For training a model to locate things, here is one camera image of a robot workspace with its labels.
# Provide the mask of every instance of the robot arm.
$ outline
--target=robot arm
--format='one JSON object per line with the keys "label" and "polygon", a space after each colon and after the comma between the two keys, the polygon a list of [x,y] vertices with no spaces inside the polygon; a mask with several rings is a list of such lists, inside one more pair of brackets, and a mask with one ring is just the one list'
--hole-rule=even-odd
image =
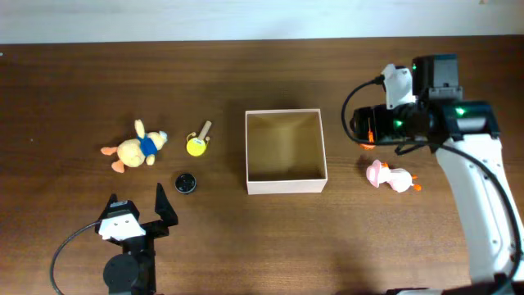
{"label": "robot arm", "polygon": [[[522,257],[522,241],[516,240],[523,231],[504,173],[499,128],[490,106],[463,101],[455,55],[416,58],[413,73],[412,79],[406,68],[388,65],[382,76],[359,86],[346,99],[342,123],[357,143],[398,145],[395,152],[399,155],[406,153],[400,150],[406,144],[414,148],[427,145],[436,154],[457,204],[473,285],[445,291],[390,290],[388,294],[524,292],[516,291],[522,283],[507,288],[507,277],[513,282],[524,280],[524,270],[517,261]],[[346,127],[344,111],[356,90],[370,84],[384,86],[387,104],[355,110],[350,122],[353,136]]]}
{"label": "robot arm", "polygon": [[[513,212],[517,212],[504,173],[502,145],[497,138],[489,134],[470,134],[459,141],[450,138],[445,144],[482,161],[497,176],[509,197]],[[492,282],[494,274],[509,274],[514,264],[515,242],[499,192],[484,173],[467,159],[442,149],[436,151],[436,159],[453,191],[468,245],[472,282]],[[515,216],[518,231],[524,233],[519,215],[516,213]],[[524,280],[522,266],[513,280]]]}

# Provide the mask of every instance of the toy mallet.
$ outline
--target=toy mallet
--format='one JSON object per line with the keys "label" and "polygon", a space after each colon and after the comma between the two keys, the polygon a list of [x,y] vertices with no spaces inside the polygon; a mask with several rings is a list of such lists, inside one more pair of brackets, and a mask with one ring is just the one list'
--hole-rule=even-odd
{"label": "toy mallet", "polygon": [[207,145],[210,142],[210,137],[206,136],[206,135],[207,135],[208,131],[210,130],[210,128],[211,128],[211,122],[206,121],[206,123],[204,124],[204,127],[202,128],[200,134],[198,134],[198,137],[195,137],[195,136],[197,136],[196,132],[191,132],[187,136],[187,138],[186,138],[186,141],[187,141],[186,149],[187,149],[187,152],[189,152],[189,154],[191,156],[198,157],[198,156],[201,156],[206,151]]}

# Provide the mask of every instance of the yellow plush toy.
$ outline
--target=yellow plush toy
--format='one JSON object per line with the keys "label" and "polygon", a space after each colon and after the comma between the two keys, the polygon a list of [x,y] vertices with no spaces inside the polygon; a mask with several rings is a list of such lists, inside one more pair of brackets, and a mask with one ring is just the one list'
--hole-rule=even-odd
{"label": "yellow plush toy", "polygon": [[137,139],[126,140],[118,147],[103,147],[101,150],[106,156],[116,152],[119,160],[111,164],[111,168],[116,172],[124,173],[124,165],[138,167],[144,160],[149,166],[153,165],[156,153],[167,142],[167,134],[164,131],[146,134],[141,120],[134,121],[134,128],[137,131]]}

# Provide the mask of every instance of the pink plush toy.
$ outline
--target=pink plush toy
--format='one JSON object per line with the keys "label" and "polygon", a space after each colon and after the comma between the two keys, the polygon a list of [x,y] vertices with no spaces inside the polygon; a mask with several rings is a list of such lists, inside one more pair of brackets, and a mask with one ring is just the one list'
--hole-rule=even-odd
{"label": "pink plush toy", "polygon": [[379,184],[387,182],[398,193],[403,193],[410,187],[417,191],[422,190],[422,186],[413,184],[413,179],[416,179],[417,176],[411,176],[404,169],[390,169],[387,163],[381,163],[379,160],[375,160],[368,167],[366,177],[375,188],[378,188]]}

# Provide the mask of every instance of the cardboard box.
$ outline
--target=cardboard box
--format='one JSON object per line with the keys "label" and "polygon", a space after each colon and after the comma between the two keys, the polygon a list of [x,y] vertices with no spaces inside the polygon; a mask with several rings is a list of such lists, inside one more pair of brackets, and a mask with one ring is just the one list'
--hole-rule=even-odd
{"label": "cardboard box", "polygon": [[249,194],[320,193],[327,172],[319,109],[246,111]]}

